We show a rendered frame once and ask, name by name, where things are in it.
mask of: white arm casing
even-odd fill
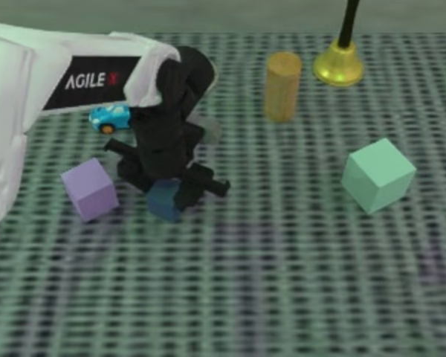
[[[167,58],[180,60],[171,45],[131,33],[0,24],[0,221],[19,190],[26,132],[40,116],[111,103],[159,104],[155,75]]]

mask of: brass bell-shaped base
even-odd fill
[[[355,44],[351,42],[348,48],[340,48],[337,40],[333,41],[314,61],[314,74],[331,86],[347,87],[359,82],[363,77],[363,63]]]

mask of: toy car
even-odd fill
[[[130,112],[126,104],[100,107],[89,113],[89,122],[103,134],[112,134],[118,129],[128,129],[129,119]]]

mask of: wooden cylinder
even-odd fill
[[[303,61],[291,52],[276,52],[266,66],[265,116],[282,123],[296,112]]]

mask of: black pole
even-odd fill
[[[345,17],[343,18],[342,30],[340,30],[339,35],[339,48],[348,48],[350,46],[359,2],[360,0],[347,0]]]

